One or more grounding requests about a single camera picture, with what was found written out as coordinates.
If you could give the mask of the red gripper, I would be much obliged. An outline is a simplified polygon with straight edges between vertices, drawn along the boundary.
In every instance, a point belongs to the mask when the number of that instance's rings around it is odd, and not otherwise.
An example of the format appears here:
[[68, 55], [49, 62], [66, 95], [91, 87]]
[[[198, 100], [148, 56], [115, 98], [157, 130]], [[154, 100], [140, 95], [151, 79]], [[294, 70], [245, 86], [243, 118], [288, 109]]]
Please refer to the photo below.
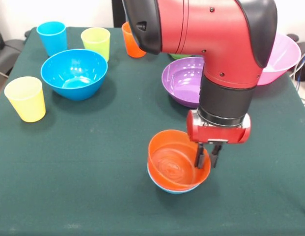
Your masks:
[[[250, 116], [246, 114], [241, 125], [223, 127], [205, 122], [197, 110], [189, 110], [187, 114], [187, 134], [191, 141], [197, 142], [197, 152], [194, 166], [202, 169], [205, 161], [204, 143], [223, 142], [228, 144], [241, 144], [248, 140], [251, 131]], [[222, 144], [215, 144], [211, 152], [211, 167], [215, 168]]]

